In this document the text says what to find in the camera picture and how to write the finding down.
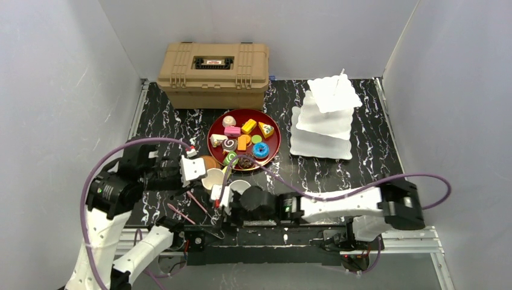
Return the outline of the red round tray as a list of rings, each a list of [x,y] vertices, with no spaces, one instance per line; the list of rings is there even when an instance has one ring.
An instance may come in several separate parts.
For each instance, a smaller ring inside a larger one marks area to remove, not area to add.
[[[274,128],[274,133],[269,136],[268,138],[263,136],[263,133],[260,130],[259,125],[257,124],[255,129],[249,134],[250,136],[253,135],[260,135],[263,139],[263,142],[266,143],[269,146],[269,155],[265,157],[264,159],[257,159],[257,163],[261,164],[262,166],[268,164],[273,160],[273,158],[277,155],[280,145],[281,145],[281,132],[278,127],[278,124],[267,114],[264,112],[255,110],[255,109],[235,109],[231,110],[220,117],[218,117],[214,123],[211,125],[209,131],[208,131],[208,150],[210,154],[213,156],[213,158],[216,159],[218,163],[221,165],[224,165],[224,160],[227,155],[227,153],[223,152],[223,149],[221,145],[214,147],[212,142],[210,141],[210,137],[214,134],[217,135],[224,135],[224,127],[222,124],[223,119],[226,116],[232,116],[234,117],[236,121],[236,126],[241,127],[243,123],[248,121],[249,119],[255,120],[257,123],[262,122],[264,124],[268,124]]]

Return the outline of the tan plastic toolbox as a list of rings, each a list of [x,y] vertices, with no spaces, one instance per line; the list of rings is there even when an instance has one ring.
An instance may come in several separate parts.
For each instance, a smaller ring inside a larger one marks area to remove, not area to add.
[[[269,87],[263,43],[171,43],[156,79],[175,109],[256,109]]]

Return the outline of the white tiered cake stand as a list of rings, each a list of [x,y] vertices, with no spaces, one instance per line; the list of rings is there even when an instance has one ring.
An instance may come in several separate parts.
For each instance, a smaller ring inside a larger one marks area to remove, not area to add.
[[[350,160],[351,124],[362,106],[345,71],[308,80],[301,107],[292,108],[290,154],[303,157]]]

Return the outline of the pink handled metal tongs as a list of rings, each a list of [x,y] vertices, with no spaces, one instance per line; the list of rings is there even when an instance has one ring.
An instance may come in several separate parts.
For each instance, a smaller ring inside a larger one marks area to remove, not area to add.
[[[196,226],[216,240],[223,240],[225,232],[220,228],[223,214],[214,208],[207,194],[199,189],[179,192],[163,202],[165,212],[178,222]]]

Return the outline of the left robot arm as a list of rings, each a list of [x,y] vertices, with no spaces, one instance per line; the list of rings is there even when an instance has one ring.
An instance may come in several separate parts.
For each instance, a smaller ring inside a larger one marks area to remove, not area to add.
[[[158,142],[172,138],[143,138],[110,151],[86,178],[80,198],[83,241],[64,289],[131,289],[134,281],[177,234],[176,223],[166,217],[128,253],[116,258],[124,226],[141,200],[148,174],[155,173],[150,156]]]

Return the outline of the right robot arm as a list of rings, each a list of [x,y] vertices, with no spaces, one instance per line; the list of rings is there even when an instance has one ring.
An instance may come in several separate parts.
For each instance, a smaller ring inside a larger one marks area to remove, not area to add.
[[[225,191],[216,205],[232,223],[252,221],[281,224],[312,224],[345,218],[349,241],[372,242],[390,230],[422,230],[425,227],[417,186],[403,178],[385,178],[374,185],[326,193],[275,195],[259,186]]]

